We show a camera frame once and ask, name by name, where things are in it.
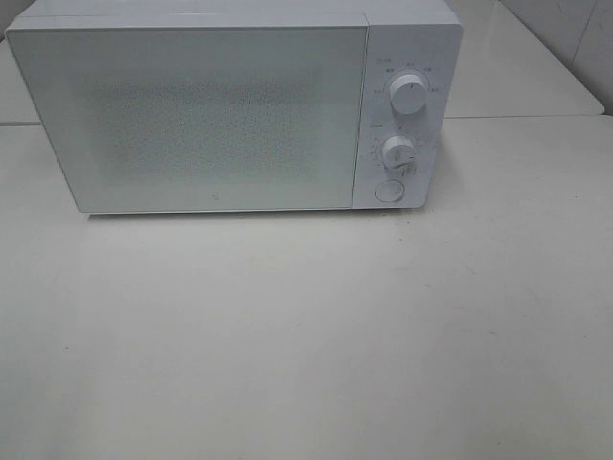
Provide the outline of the round white door button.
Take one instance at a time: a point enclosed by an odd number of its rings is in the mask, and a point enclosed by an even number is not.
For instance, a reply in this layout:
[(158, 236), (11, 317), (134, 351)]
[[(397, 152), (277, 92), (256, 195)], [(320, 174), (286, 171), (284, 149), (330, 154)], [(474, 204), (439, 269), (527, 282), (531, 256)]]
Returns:
[(384, 203), (399, 202), (404, 196), (404, 185), (398, 180), (387, 180), (375, 189), (376, 198)]

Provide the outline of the white timer knob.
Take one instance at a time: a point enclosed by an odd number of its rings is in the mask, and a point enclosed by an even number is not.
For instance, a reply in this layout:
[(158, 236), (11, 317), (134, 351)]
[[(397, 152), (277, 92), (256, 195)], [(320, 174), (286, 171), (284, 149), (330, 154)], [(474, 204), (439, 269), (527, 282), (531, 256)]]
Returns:
[(404, 136), (387, 139), (380, 149), (383, 165), (389, 170), (406, 168), (415, 160), (416, 152), (414, 143)]

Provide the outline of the white microwave door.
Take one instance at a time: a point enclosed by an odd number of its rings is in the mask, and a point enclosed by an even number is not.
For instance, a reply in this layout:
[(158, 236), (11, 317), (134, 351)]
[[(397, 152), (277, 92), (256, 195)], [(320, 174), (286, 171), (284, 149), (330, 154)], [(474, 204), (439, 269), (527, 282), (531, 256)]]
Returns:
[(352, 205), (366, 31), (13, 31), (79, 210)]

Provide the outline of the upper white power knob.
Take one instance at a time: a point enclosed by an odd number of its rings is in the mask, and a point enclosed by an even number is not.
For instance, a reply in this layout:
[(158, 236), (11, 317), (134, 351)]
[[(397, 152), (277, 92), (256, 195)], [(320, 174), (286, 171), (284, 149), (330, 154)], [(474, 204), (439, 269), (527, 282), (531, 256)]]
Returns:
[(429, 83), (423, 74), (410, 71), (393, 77), (388, 91), (393, 110), (400, 115), (412, 115), (426, 106)]

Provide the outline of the white microwave oven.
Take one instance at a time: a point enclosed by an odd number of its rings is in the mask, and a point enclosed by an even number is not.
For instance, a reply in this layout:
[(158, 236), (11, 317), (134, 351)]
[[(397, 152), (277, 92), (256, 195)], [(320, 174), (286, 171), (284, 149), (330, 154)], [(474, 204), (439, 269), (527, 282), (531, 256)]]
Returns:
[[(366, 31), (350, 207), (155, 214), (419, 208), (426, 200), (463, 36), (460, 21), (443, 1), (37, 1), (12, 21), (5, 37), (11, 48), (13, 31), (349, 27)], [(427, 103), (419, 112), (400, 115), (391, 106), (388, 85), (410, 71), (427, 78)], [(406, 168), (389, 170), (380, 149), (394, 136), (409, 138), (417, 152)], [(404, 185), (402, 200), (379, 201), (376, 187), (392, 179)]]

